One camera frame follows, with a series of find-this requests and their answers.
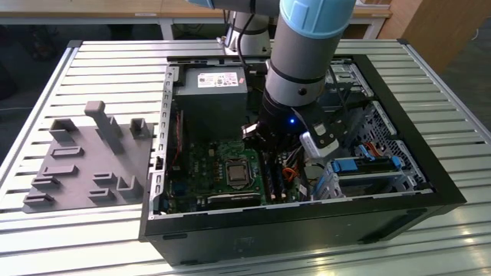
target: white table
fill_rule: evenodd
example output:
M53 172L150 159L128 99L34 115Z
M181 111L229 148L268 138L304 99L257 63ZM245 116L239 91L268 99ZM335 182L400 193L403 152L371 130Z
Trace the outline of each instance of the white table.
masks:
M475 275L491 266L491 135L409 46L344 40L336 53L367 54L468 201L391 241L170 267L137 239L141 205L24 214L53 117L82 117L102 100L118 122L157 128L168 55L219 55L213 41L84 42L68 48L0 167L0 274L28 275Z

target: wooden desk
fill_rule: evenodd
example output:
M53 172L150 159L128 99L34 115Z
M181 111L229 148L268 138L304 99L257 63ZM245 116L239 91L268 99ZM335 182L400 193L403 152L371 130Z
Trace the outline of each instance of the wooden desk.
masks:
M161 0L0 0L8 17L157 17Z
M161 0L161 17L223 17L221 10L199 7L185 2L185 0ZM353 18L389 18L389 10L355 9Z
M363 38L375 39L391 15L389 10L355 9L349 22L355 25L368 25ZM172 24L223 23L221 10L199 7L185 0L161 0L160 16L162 18L160 28L165 40L173 39Z
M351 24L368 25L364 39L375 39L389 18L388 10L355 9ZM158 24L173 40L172 24L220 24L221 10L185 0L0 0L0 24Z
M436 72L467 45L491 15L489 0L392 0L380 39L405 39Z

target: cable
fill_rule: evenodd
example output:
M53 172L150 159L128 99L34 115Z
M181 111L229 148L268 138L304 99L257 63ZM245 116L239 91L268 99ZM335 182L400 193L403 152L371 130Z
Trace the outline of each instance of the cable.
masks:
M299 170L299 174L300 174L300 184L305 187L307 190L307 200L309 200L309 183L308 183L308 179L307 179L307 175L305 175L305 170L304 170L304 148L300 148L299 150L299 154L297 154L297 170Z
M248 20L245 22L245 25L244 25L244 28L243 30L240 31L240 34L239 34L239 37L237 37L237 54L239 54L239 59L240 59L240 63L243 64L243 67L247 68L247 63L244 61L244 57L243 57L243 50L241 50L241 41L243 41L243 35L244 35L244 32L245 32L245 29L248 27L248 24L251 24L251 21L252 21L252 18L253 18L253 14L251 14L251 16L248 17Z
M337 84L337 80L336 80L335 71L332 70L332 66L329 66L329 74L331 74L331 78L332 78L332 83L333 83L333 85L336 87L336 92L337 92L340 104L341 104L341 106L344 108L344 112L347 113L347 107L345 107L344 97L340 94L339 84Z
M295 157L296 157L296 155L299 153L300 148L301 148L301 145L291 152L289 156L287 157L285 162L284 162L287 167L292 167L293 166Z
M363 100L363 101L359 101L359 102L352 102L352 103L348 103L345 105L345 108L347 110L349 111L351 109L355 109L355 108L364 108L368 104L369 104L369 100ZM331 116L328 118L328 122L332 123L336 121L336 118L337 116L340 115L340 113L345 112L344 108L340 108L337 109L336 111L333 111L331 113Z
M307 180L308 180L308 185L311 185L313 181L319 180L319 177L317 178L308 178Z
M32 108L4 108L4 109L0 109L0 111L18 110L18 109L33 109L33 107Z
M189 29L193 29L193 30L196 30L197 29L197 31L203 28L203 25L204 24L196 24L196 27L190 27L190 24L186 24L186 27L189 28Z
M224 10L223 11L223 23L224 23L224 35L227 35L227 32L228 32L228 20L231 20L231 11L227 10L227 15L225 15L225 12Z
M363 143L363 145L368 147L368 149L371 150L371 152L373 153L376 157L381 156L371 142Z
M232 35L233 35L233 29L235 29L235 27L236 27L236 18L237 18L237 13L236 12L233 12L233 20L232 20L232 27L229 28L231 29L231 31L229 31L229 34L228 34L228 32L225 33L227 34L227 37L229 36L229 38L227 38L227 40L225 41L228 41L228 43L227 43L227 47L228 46L231 46L231 41L232 41Z
M292 168L284 168L281 173L283 173L283 176L284 176L284 178L288 182L291 182L293 180L293 178L299 176L297 172Z
M475 40L475 39L477 38L477 36L479 36L479 28L477 28L477 29L475 29L475 33L476 33L476 34L475 34L475 36L471 38L471 41L472 41L472 40Z
M324 167L321 164L319 164L319 163L312 164L312 166L319 167L319 168L321 168L321 169L324 169L324 168L325 168L325 167Z

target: green motherboard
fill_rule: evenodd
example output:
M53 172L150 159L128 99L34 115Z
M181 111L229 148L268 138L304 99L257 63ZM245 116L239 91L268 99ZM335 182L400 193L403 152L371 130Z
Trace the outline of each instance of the green motherboard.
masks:
M216 194L257 193L267 204L257 153L241 141L190 144L185 162L186 173L170 182L174 213L199 210L203 199Z

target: robotic arm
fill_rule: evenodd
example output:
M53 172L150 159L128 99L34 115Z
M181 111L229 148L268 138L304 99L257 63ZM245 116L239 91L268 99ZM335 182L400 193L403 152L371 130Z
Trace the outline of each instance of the robotic arm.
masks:
M316 99L323 93L325 73L349 23L355 0L188 2L265 16L275 16L279 10L259 121L253 128L244 128L243 132L257 132L261 139L275 145L281 144L285 137L300 135L309 157L325 157L339 144L335 127L323 119L325 116Z

